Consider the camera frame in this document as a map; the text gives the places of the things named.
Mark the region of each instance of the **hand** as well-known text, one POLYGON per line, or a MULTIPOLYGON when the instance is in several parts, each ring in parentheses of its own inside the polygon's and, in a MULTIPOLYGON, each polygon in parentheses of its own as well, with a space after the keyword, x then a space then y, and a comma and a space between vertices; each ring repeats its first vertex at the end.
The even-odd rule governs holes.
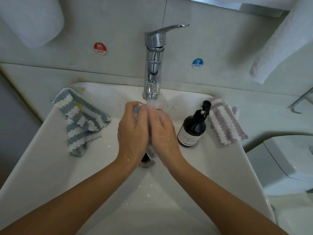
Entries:
POLYGON ((177 166, 184 158, 178 146, 173 122, 162 109, 148 106, 148 112, 152 146, 155 153, 168 169, 177 166))
POLYGON ((137 122, 134 117, 134 108, 140 103, 128 102, 125 105, 125 113, 117 130, 119 153, 115 161, 123 164, 130 173, 145 155, 149 142, 147 105, 140 107, 137 122))

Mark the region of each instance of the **bottle label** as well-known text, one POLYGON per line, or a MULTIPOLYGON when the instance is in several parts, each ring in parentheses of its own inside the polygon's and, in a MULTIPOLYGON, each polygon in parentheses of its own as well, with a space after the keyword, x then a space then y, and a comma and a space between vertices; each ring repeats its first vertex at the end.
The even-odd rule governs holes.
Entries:
POLYGON ((186 146, 193 146, 196 144, 196 142, 198 142, 199 138, 201 137, 200 136, 192 136, 190 134, 188 134, 184 127, 182 126, 182 128, 180 129, 179 133, 178 133, 178 140, 179 142, 181 142, 183 145, 186 145, 186 146))

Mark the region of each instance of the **pink and white striped cloth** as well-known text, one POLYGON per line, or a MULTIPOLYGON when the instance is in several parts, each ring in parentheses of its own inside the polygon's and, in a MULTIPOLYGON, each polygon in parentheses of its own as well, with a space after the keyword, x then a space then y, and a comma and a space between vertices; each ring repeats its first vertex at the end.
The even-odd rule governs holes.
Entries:
POLYGON ((227 145, 248 138, 238 123, 237 107, 230 108, 220 98, 211 98, 209 101, 212 104, 209 113, 211 127, 222 144, 227 145))

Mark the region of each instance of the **sink basin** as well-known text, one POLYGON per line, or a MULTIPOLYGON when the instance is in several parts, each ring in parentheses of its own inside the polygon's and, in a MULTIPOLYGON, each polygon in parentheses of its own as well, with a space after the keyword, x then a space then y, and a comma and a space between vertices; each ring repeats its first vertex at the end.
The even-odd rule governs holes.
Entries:
MULTIPOLYGON (((72 85, 112 122, 82 158, 69 156, 65 117, 54 107, 0 190, 0 230, 72 188, 111 163, 118 153, 117 127, 125 103, 145 102, 143 87, 100 83, 72 85)), ((206 94, 161 90, 157 105, 173 120, 176 132, 206 94)), ((223 146, 207 121, 196 146, 181 147, 184 158, 230 193, 275 221, 250 162, 240 145, 223 146)), ((138 167, 77 234, 219 234, 197 204, 171 177, 159 158, 138 167)))

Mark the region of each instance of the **chrome faucet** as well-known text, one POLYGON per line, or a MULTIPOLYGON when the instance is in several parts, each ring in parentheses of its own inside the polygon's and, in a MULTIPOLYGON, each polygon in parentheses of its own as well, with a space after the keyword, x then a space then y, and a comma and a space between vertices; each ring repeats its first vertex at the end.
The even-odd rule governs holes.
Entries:
POLYGON ((145 32, 147 53, 143 98, 157 98, 160 94, 161 66, 164 46, 166 44, 166 32, 187 26, 189 26, 189 24, 179 24, 167 26, 152 32, 145 32))

